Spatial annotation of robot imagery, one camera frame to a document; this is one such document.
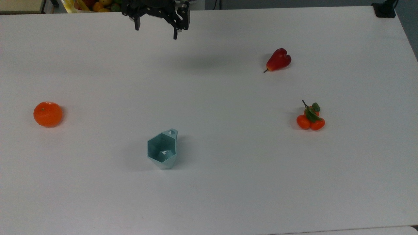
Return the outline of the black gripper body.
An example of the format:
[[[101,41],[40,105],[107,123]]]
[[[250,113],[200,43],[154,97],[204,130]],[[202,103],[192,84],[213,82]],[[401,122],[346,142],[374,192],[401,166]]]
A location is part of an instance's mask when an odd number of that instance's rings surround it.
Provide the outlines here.
[[[121,13],[132,19],[140,18],[145,14],[167,18],[175,10],[173,0],[123,0],[121,2]]]

